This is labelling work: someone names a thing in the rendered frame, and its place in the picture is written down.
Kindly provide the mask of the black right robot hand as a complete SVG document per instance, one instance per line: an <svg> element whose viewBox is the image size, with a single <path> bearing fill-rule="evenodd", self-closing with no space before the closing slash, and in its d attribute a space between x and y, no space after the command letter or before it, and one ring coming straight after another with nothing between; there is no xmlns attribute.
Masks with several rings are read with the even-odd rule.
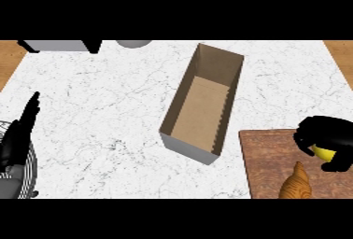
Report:
<svg viewBox="0 0 353 239"><path fill-rule="evenodd" d="M345 172L353 165L353 122L326 116L307 117L293 132L293 141L308 155L311 146L335 152L329 162L321 164L324 172Z"/></svg>

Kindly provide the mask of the yellow lemon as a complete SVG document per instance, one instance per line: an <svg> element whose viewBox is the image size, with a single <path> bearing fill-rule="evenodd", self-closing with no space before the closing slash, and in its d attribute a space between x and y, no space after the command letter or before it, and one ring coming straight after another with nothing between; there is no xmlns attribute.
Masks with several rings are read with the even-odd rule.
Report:
<svg viewBox="0 0 353 239"><path fill-rule="evenodd" d="M324 161L324 162L330 162L332 158L335 156L335 151L324 149L324 148L318 148L316 145L311 146L314 155Z"/></svg>

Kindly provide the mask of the brown wooden cutting board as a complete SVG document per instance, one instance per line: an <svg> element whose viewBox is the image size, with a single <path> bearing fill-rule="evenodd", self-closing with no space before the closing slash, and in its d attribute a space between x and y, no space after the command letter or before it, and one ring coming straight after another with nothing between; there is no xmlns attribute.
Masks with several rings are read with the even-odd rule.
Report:
<svg viewBox="0 0 353 239"><path fill-rule="evenodd" d="M321 170L321 160L298 149L293 129L240 130L239 143L252 199L277 198L282 183L301 162L313 198L353 199L353 166L344 173Z"/></svg>

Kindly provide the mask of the open cardboard box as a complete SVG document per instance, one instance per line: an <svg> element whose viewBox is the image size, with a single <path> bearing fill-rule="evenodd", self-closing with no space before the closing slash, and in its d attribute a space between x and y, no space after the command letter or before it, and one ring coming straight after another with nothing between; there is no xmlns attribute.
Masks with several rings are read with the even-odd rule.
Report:
<svg viewBox="0 0 353 239"><path fill-rule="evenodd" d="M209 165L220 156L243 56L197 44L159 126L163 147Z"/></svg>

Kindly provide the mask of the orange-brown croissant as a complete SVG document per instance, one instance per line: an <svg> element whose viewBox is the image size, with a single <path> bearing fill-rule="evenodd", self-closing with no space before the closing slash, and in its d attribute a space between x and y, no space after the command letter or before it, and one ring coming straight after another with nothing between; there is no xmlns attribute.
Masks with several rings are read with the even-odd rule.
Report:
<svg viewBox="0 0 353 239"><path fill-rule="evenodd" d="M280 185L280 199L308 199L311 197L311 187L308 176L304 172L301 162L295 163L292 175L285 179Z"/></svg>

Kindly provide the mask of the grey round object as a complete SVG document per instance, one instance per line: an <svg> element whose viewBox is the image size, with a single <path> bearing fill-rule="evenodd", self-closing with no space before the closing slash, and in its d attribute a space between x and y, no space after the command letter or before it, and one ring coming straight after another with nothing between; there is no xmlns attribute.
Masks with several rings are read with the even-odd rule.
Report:
<svg viewBox="0 0 353 239"><path fill-rule="evenodd" d="M116 44L126 49L137 49L144 47L150 40L118 40Z"/></svg>

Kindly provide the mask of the grey appliance with black legs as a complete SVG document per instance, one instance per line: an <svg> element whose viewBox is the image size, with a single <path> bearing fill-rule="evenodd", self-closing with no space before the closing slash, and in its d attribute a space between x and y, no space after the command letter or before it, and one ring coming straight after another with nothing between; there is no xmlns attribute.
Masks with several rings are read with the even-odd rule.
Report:
<svg viewBox="0 0 353 239"><path fill-rule="evenodd" d="M100 40L19 40L17 45L29 52L39 51L87 51L98 52Z"/></svg>

